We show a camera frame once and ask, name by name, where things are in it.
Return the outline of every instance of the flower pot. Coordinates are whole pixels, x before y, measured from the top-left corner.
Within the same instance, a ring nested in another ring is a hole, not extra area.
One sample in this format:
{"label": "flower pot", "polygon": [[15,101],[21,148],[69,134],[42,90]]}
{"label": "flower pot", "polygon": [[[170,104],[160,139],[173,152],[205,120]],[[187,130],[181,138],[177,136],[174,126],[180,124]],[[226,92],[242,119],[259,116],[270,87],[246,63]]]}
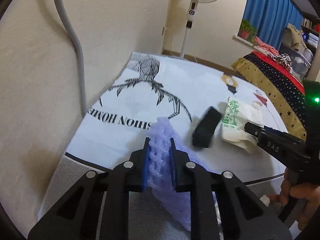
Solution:
{"label": "flower pot", "polygon": [[245,40],[247,40],[250,36],[250,33],[244,30],[240,30],[239,36]]}

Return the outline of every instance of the white cloth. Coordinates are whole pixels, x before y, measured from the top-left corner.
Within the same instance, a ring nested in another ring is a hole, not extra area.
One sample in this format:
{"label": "white cloth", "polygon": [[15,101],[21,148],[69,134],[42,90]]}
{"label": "white cloth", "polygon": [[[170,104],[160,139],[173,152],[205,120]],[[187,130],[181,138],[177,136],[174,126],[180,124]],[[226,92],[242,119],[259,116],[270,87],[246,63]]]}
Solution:
{"label": "white cloth", "polygon": [[263,204],[265,204],[267,207],[270,205],[270,198],[267,197],[267,195],[263,195],[260,200]]}
{"label": "white cloth", "polygon": [[252,102],[249,106],[234,98],[228,99],[228,106],[222,119],[222,139],[232,143],[249,154],[257,153],[257,139],[244,131],[244,125],[252,122],[263,127],[260,102]]}

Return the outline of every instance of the gray cable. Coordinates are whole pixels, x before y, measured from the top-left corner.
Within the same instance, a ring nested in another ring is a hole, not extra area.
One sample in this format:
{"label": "gray cable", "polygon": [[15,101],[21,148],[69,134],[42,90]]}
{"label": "gray cable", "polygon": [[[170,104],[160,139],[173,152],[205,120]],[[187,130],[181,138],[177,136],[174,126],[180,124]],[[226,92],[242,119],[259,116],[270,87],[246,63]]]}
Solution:
{"label": "gray cable", "polygon": [[78,65],[78,75],[79,75],[79,89],[80,89],[80,108],[82,116],[84,117],[87,113],[87,103],[85,98],[85,84],[84,84],[84,60],[83,60],[83,52],[80,41],[72,28],[72,25],[69,21],[67,12],[63,6],[62,0],[54,0],[54,4],[56,5],[56,9],[60,16],[60,19],[65,27],[67,33],[70,36],[70,39],[73,45],[76,48],[76,56],[77,56],[77,65]]}

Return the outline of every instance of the hand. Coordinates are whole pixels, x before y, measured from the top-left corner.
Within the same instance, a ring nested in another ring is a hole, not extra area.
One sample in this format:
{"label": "hand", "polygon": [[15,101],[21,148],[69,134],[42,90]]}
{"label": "hand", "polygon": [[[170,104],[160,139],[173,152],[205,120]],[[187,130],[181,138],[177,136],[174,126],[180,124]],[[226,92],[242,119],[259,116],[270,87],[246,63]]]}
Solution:
{"label": "hand", "polygon": [[268,197],[271,201],[280,202],[282,206],[285,206],[289,201],[289,195],[308,200],[304,210],[297,218],[298,228],[303,230],[320,205],[320,187],[308,182],[292,187],[288,180],[288,169],[286,169],[280,195],[269,195]]}

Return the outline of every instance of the metal bolt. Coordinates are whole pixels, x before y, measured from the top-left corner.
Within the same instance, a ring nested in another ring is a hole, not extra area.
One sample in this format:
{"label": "metal bolt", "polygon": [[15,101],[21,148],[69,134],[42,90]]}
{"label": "metal bolt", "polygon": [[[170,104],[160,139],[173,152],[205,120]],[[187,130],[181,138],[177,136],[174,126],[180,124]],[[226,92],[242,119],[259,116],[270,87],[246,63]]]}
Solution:
{"label": "metal bolt", "polygon": [[189,168],[189,169],[193,169],[195,166],[196,166],[196,164],[193,163],[193,162],[187,162],[186,163],[186,167]]}
{"label": "metal bolt", "polygon": [[91,179],[96,176],[96,173],[94,171],[88,171],[86,176],[87,176],[87,178]]}
{"label": "metal bolt", "polygon": [[231,179],[233,177],[233,173],[231,171],[225,171],[223,173],[223,177],[225,177],[227,179]]}
{"label": "metal bolt", "polygon": [[133,162],[130,162],[130,161],[125,162],[125,163],[123,164],[123,166],[124,166],[125,168],[132,168],[132,167],[133,167]]}

